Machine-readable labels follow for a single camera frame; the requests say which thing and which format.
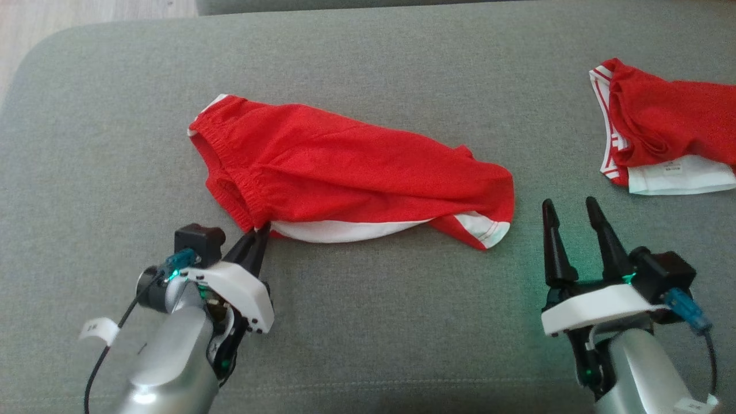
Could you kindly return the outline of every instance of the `white tag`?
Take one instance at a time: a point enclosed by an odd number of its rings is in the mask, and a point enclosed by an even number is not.
[[[662,164],[662,169],[665,175],[680,175],[682,174],[682,163],[678,160],[669,161]]]
[[[718,400],[715,397],[708,395],[708,404],[695,401],[694,399],[680,399],[680,401],[675,404],[673,412],[676,414],[715,414],[717,407]]]
[[[120,332],[120,328],[118,328],[117,323],[108,317],[98,317],[85,322],[84,326],[82,326],[82,333],[79,334],[79,339],[98,337],[104,340],[107,346],[112,346],[113,341],[118,336],[118,332]]]

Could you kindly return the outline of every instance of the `clothing label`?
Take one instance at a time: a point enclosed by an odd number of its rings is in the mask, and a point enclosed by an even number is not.
[[[98,337],[104,340],[107,346],[111,346],[118,336],[118,332],[120,332],[120,328],[118,328],[117,323],[108,317],[98,317],[85,322],[84,326],[82,326],[82,333],[79,334],[79,339]]]
[[[682,163],[678,160],[675,161],[669,161],[667,163],[664,163],[662,165],[662,168],[665,170],[665,175],[680,175],[682,174]]]

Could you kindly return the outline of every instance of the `wooden floor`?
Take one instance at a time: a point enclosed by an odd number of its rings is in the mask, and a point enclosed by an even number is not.
[[[0,102],[18,64],[46,36],[84,24],[196,15],[194,0],[0,0]]]

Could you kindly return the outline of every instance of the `blue connector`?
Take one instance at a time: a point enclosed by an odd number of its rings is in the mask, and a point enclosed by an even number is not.
[[[158,271],[160,272],[159,274],[163,273],[162,276],[164,278],[171,281],[179,275],[180,270],[193,266],[196,262],[197,254],[194,250],[183,249],[166,258],[164,263],[159,266]]]
[[[685,322],[690,324],[690,328],[698,336],[705,334],[713,326],[710,320],[703,314],[700,306],[678,287],[668,290],[664,294],[662,301],[670,307],[672,312],[685,319]]]

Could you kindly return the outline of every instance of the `sofa cushion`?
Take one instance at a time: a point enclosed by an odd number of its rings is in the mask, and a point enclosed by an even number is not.
[[[498,0],[197,0],[199,15],[293,10],[356,9],[362,7],[421,6]]]
[[[588,413],[563,338],[545,337],[541,203],[554,199],[582,278],[601,260],[584,198],[629,249],[679,252],[715,324],[736,404],[733,192],[636,197],[598,173],[604,120],[588,70],[619,57],[673,79],[736,83],[733,3],[522,1],[248,13],[80,27],[30,52],[0,115],[0,407],[78,413],[138,274],[191,222],[240,233],[213,200],[187,126],[220,93],[301,102],[467,145],[514,175],[487,252],[420,226],[367,242],[275,239],[276,321],[244,341],[213,413]],[[163,319],[138,309],[93,388],[105,413]],[[657,336],[694,395],[710,380],[688,327]]]

